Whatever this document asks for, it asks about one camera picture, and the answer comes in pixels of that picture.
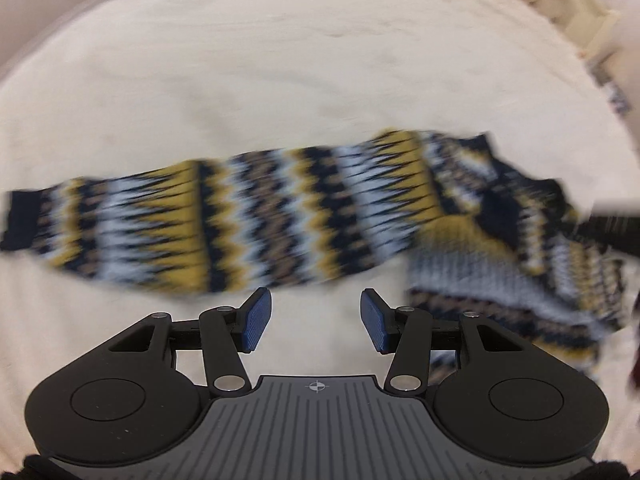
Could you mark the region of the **navy yellow white patterned sweater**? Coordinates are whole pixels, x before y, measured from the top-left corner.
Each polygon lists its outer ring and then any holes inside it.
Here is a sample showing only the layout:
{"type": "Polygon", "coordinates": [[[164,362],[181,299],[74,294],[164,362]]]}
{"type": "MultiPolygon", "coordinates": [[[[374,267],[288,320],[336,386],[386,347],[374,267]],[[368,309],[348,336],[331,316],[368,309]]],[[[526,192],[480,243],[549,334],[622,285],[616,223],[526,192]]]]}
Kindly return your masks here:
{"type": "Polygon", "coordinates": [[[403,255],[410,306],[476,311],[584,372],[627,319],[620,260],[558,182],[482,135],[395,130],[14,191],[1,247],[189,295],[334,281],[403,255]]]}

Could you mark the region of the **cream bed cover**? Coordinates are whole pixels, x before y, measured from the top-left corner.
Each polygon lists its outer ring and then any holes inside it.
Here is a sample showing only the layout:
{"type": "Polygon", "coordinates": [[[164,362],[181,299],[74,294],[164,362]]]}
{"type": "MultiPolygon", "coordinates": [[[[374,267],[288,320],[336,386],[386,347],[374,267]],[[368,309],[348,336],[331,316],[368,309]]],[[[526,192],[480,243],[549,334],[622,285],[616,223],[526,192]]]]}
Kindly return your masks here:
{"type": "MultiPolygon", "coordinates": [[[[43,44],[1,86],[6,191],[120,177],[185,159],[347,144],[380,130],[491,133],[498,155],[562,182],[581,211],[639,203],[631,138],[572,46],[518,0],[112,0],[43,44]]],[[[402,304],[406,260],[273,289],[243,356],[260,374],[375,374],[359,318],[375,287],[402,304]]],[[[247,292],[157,295],[1,255],[1,470],[34,452],[32,388],[155,311],[196,318],[247,292]]]]}

